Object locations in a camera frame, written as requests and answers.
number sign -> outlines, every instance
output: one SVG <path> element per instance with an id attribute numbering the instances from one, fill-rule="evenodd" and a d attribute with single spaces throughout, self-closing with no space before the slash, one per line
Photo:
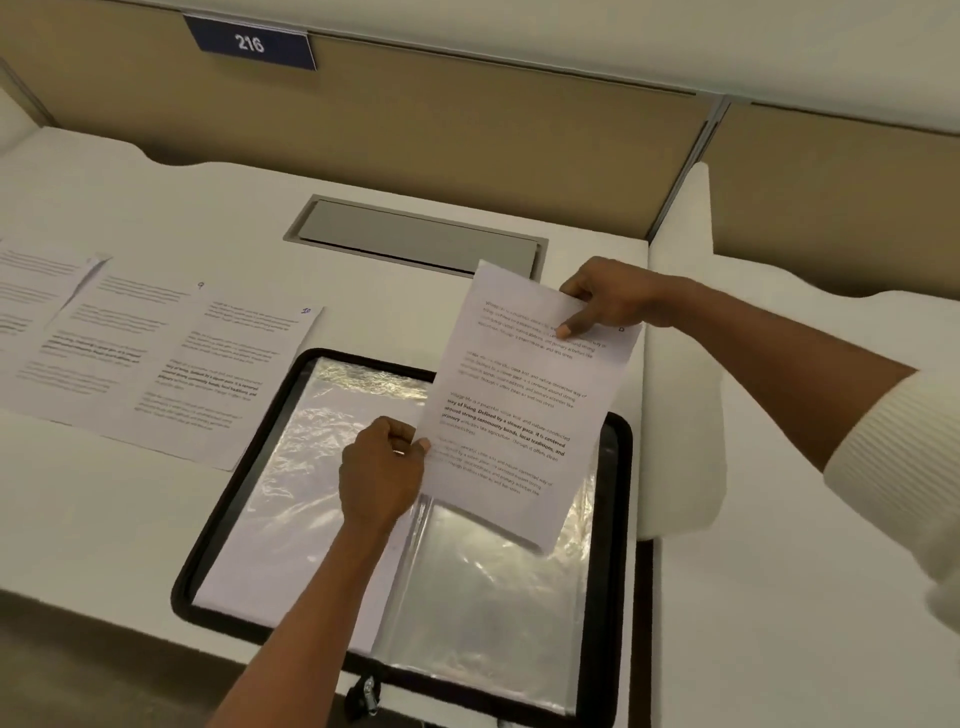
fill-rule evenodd
<path id="1" fill-rule="evenodd" d="M 183 19 L 200 50 L 207 53 L 317 70 L 306 33 L 206 15 L 184 15 Z"/>

finger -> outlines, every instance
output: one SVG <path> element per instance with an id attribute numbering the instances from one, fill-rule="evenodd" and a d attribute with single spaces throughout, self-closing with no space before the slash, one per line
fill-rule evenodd
<path id="1" fill-rule="evenodd" d="M 581 301 L 589 301 L 592 296 L 592 291 L 590 290 L 590 269 L 595 266 L 598 260 L 602 260 L 602 258 L 595 255 L 580 266 L 577 272 L 560 287 L 560 292 L 566 293 L 567 296 L 573 296 L 573 298 L 580 299 Z"/>
<path id="2" fill-rule="evenodd" d="M 557 338 L 568 339 L 590 330 L 600 318 L 600 305 L 591 301 L 557 327 Z"/>
<path id="3" fill-rule="evenodd" d="M 395 420 L 392 417 L 381 416 L 376 418 L 369 427 L 361 430 L 360 434 L 357 435 L 357 439 L 359 440 L 361 437 L 366 439 L 374 435 L 383 439 L 397 438 L 409 443 L 414 439 L 414 433 L 416 431 L 412 425 L 402 423 L 400 420 Z"/>
<path id="4" fill-rule="evenodd" d="M 394 452 L 399 452 L 404 455 L 410 451 L 410 443 L 398 437 L 390 438 L 390 447 L 393 448 Z"/>
<path id="5" fill-rule="evenodd" d="M 426 457 L 426 453 L 430 451 L 430 441 L 425 437 L 421 437 L 416 443 L 410 446 L 409 451 L 404 456 L 406 459 L 412 460 L 415 463 L 418 463 L 420 467 L 423 467 L 423 458 Z"/>

cubicle partition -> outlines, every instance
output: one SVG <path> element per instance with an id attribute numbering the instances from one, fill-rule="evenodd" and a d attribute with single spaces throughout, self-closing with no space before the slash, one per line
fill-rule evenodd
<path id="1" fill-rule="evenodd" d="M 203 53 L 179 12 L 0 0 L 0 57 L 56 124 L 644 237 L 704 125 L 690 92 L 313 35 L 318 70 Z"/>
<path id="2" fill-rule="evenodd" d="M 703 159 L 717 253 L 837 293 L 960 298 L 960 136 L 735 104 Z"/>
<path id="3" fill-rule="evenodd" d="M 649 238 L 702 158 L 717 253 L 840 293 L 960 296 L 955 134 L 330 34 L 310 43 L 317 71 L 204 53 L 169 8 L 0 0 L 0 85 L 35 121 L 160 161 L 235 161 Z"/>

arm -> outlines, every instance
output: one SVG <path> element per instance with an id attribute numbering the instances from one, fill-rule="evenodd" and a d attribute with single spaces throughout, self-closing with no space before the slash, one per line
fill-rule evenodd
<path id="1" fill-rule="evenodd" d="M 648 321 L 696 339 L 820 471 L 910 367 L 689 279 L 592 258 L 561 290 L 587 307 L 557 329 Z"/>
<path id="2" fill-rule="evenodd" d="M 688 279 L 592 258 L 561 290 L 587 306 L 560 338 L 641 321 L 696 339 L 827 485 L 937 582 L 930 610 L 960 633 L 960 379 L 916 373 Z"/>
<path id="3" fill-rule="evenodd" d="M 360 602 L 396 520 L 420 491 L 426 440 L 377 419 L 344 449 L 344 524 L 297 603 L 224 698 L 209 728 L 326 725 Z"/>

printed document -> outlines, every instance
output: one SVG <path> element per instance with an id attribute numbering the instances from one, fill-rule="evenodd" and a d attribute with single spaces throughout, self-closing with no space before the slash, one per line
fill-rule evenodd
<path id="1" fill-rule="evenodd" d="M 309 381 L 194 604 L 276 627 L 343 523 L 343 448 L 380 415 L 416 425 L 421 410 L 420 401 Z M 377 562 L 350 638 L 354 652 L 373 647 L 411 524 L 410 512 L 397 521 Z"/>
<path id="2" fill-rule="evenodd" d="M 3 405 L 90 427 L 106 395 L 182 336 L 203 288 L 188 277 L 143 275 L 109 263 L 15 357 L 0 387 Z"/>
<path id="3" fill-rule="evenodd" d="M 232 470 L 321 307 L 211 292 L 172 346 L 91 418 L 102 435 Z"/>
<path id="4" fill-rule="evenodd" d="M 56 248 L 0 247 L 0 366 L 43 330 L 101 263 Z"/>
<path id="5" fill-rule="evenodd" d="M 422 490 L 553 550 L 640 327 L 554 329 L 584 304 L 482 263 L 430 389 Z"/>

